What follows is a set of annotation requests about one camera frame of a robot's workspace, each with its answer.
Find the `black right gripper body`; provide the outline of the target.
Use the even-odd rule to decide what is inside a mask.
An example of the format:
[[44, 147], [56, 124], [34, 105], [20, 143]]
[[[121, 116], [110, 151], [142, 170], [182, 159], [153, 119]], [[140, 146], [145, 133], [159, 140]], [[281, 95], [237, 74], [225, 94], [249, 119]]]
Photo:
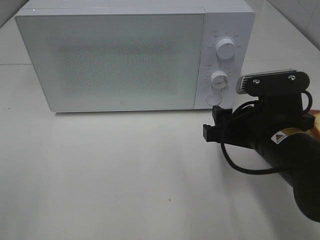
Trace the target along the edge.
[[309, 110], [313, 98], [307, 99], [306, 108], [301, 96], [261, 96], [257, 101], [244, 103], [222, 123], [221, 149], [225, 150], [228, 144], [261, 150], [312, 129], [315, 117]]

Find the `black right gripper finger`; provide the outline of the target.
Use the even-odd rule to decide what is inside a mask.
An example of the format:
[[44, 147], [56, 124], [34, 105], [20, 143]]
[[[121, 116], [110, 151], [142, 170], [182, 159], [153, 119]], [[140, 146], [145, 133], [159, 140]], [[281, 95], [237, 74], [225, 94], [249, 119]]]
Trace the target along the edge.
[[212, 117], [215, 123], [222, 123], [227, 120], [233, 113], [232, 108], [222, 108], [218, 105], [212, 107]]
[[203, 138], [206, 142], [220, 142], [222, 130], [222, 126], [211, 126], [204, 124], [202, 126]]

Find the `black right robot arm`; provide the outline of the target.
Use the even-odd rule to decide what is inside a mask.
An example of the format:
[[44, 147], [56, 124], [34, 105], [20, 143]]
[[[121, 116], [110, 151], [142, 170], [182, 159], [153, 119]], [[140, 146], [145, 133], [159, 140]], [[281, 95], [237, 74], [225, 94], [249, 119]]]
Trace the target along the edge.
[[[302, 106], [300, 94], [260, 97], [237, 109], [212, 108], [214, 125], [203, 126], [207, 142], [218, 143], [227, 163], [247, 175], [279, 174], [292, 187], [298, 209], [320, 220], [320, 142], [308, 134], [316, 118]], [[249, 169], [237, 165], [226, 145], [256, 151], [269, 165]]]

